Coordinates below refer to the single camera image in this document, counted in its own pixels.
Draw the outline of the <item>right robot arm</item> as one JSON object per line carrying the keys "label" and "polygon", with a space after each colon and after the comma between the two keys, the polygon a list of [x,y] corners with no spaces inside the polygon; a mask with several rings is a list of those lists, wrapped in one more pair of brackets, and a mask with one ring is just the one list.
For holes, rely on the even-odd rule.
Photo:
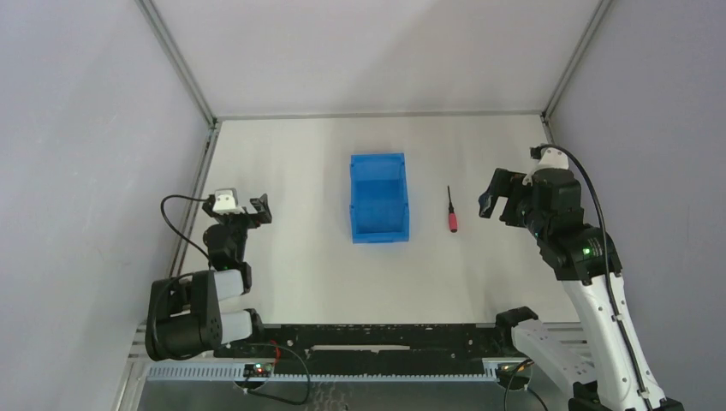
{"label": "right robot arm", "polygon": [[581,185],[565,169],[531,175],[497,168],[479,197],[491,217],[526,229],[578,315],[590,358],[574,353],[545,329],[529,307],[498,313],[503,346],[524,354],[568,397],[570,410],[682,410],[667,397],[646,362],[624,295],[622,265],[605,230],[584,221]]}

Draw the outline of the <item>controller circuit board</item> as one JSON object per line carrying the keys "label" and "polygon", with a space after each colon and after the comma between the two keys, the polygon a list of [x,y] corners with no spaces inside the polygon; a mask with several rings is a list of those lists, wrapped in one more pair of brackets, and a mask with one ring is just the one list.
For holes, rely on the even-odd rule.
{"label": "controller circuit board", "polygon": [[533,363],[505,364],[496,370],[497,384],[503,389],[524,390],[533,377]]}
{"label": "controller circuit board", "polygon": [[269,378],[274,371],[271,363],[246,364],[243,369],[244,378]]}

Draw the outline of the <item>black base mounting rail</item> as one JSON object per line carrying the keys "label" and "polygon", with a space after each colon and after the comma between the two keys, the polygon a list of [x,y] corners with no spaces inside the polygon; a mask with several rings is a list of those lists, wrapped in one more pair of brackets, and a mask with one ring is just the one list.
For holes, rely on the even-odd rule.
{"label": "black base mounting rail", "polygon": [[470,376],[483,360],[516,351],[488,324],[267,325],[261,342],[231,342],[224,359],[278,358],[282,374],[314,376]]}

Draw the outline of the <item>aluminium frame post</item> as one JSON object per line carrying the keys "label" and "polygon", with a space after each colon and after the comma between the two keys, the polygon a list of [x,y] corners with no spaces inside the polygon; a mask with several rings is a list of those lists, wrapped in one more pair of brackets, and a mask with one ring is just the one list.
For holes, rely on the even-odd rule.
{"label": "aluminium frame post", "polygon": [[214,128],[217,125],[217,117],[213,114],[211,106],[205,98],[185,57],[182,55],[182,51],[164,21],[158,6],[152,0],[137,0],[136,4],[193,104],[204,118],[206,124],[210,128]]}
{"label": "aluminium frame post", "polygon": [[541,113],[541,117],[544,122],[549,122],[552,118],[570,80],[574,76],[575,70],[579,67],[582,58],[586,54],[590,43],[594,39],[613,3],[613,0],[599,0],[597,2],[595,10],[592,12],[585,29],[579,37],[552,94],[547,100],[544,110]]}

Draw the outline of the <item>red-handled black screwdriver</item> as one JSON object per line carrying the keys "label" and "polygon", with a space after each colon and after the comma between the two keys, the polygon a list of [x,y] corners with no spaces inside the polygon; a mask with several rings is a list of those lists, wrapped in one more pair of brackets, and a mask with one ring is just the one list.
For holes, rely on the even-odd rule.
{"label": "red-handled black screwdriver", "polygon": [[458,231],[458,220],[457,220],[457,216],[455,214],[455,208],[454,208],[453,201],[452,201],[452,197],[451,197],[450,186],[447,187],[447,195],[448,195],[448,225],[449,225],[449,231],[451,233],[456,233]]}

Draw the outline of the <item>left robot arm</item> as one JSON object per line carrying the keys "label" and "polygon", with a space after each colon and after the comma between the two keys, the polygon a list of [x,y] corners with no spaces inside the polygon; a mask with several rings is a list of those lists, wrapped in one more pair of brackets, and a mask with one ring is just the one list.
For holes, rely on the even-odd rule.
{"label": "left robot arm", "polygon": [[223,312],[221,302],[250,292],[252,268],[244,260],[248,232],[272,221],[267,194],[240,204],[233,188],[218,189],[201,201],[214,223],[198,247],[206,269],[152,284],[145,347],[154,361],[188,360],[228,343],[264,336],[253,308]]}

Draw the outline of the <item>aluminium frame right post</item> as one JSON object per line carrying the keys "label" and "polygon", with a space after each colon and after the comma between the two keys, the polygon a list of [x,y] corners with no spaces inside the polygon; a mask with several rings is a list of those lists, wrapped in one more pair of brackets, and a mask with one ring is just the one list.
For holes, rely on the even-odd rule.
{"label": "aluminium frame right post", "polygon": [[552,118],[570,80],[574,76],[575,70],[579,67],[582,58],[586,54],[590,43],[594,39],[613,3],[613,0],[599,0],[597,2],[595,10],[592,12],[585,29],[579,37],[552,94],[547,100],[544,110],[541,113],[541,117],[544,122],[549,122]]}

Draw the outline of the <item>aluminium frame left post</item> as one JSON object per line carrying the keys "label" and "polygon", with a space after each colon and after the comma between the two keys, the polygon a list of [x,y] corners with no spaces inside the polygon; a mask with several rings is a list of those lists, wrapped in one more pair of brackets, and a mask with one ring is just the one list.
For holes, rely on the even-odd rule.
{"label": "aluminium frame left post", "polygon": [[217,117],[213,114],[211,106],[205,98],[185,57],[182,55],[182,51],[164,21],[158,6],[152,0],[137,0],[136,4],[193,104],[204,118],[206,124],[210,128],[214,128],[217,125]]}

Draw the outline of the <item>blue plastic storage bin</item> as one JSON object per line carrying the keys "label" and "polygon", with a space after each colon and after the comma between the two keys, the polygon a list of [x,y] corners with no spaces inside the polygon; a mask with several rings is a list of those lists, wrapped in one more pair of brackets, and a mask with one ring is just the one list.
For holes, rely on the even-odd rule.
{"label": "blue plastic storage bin", "polygon": [[353,155],[349,176],[352,243],[408,241],[410,210],[404,154]]}

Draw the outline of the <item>right controller circuit board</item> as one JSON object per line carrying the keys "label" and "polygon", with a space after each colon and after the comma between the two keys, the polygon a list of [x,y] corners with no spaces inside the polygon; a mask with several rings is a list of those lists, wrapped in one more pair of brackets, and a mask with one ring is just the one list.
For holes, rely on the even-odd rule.
{"label": "right controller circuit board", "polygon": [[524,390],[533,377],[533,363],[505,364],[496,370],[497,384],[503,389]]}

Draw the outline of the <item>left controller circuit board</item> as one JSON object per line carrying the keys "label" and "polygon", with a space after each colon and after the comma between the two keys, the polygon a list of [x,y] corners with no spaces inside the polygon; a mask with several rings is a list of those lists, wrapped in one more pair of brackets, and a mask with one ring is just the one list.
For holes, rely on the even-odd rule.
{"label": "left controller circuit board", "polygon": [[243,369],[244,378],[269,378],[274,371],[271,363],[246,364]]}

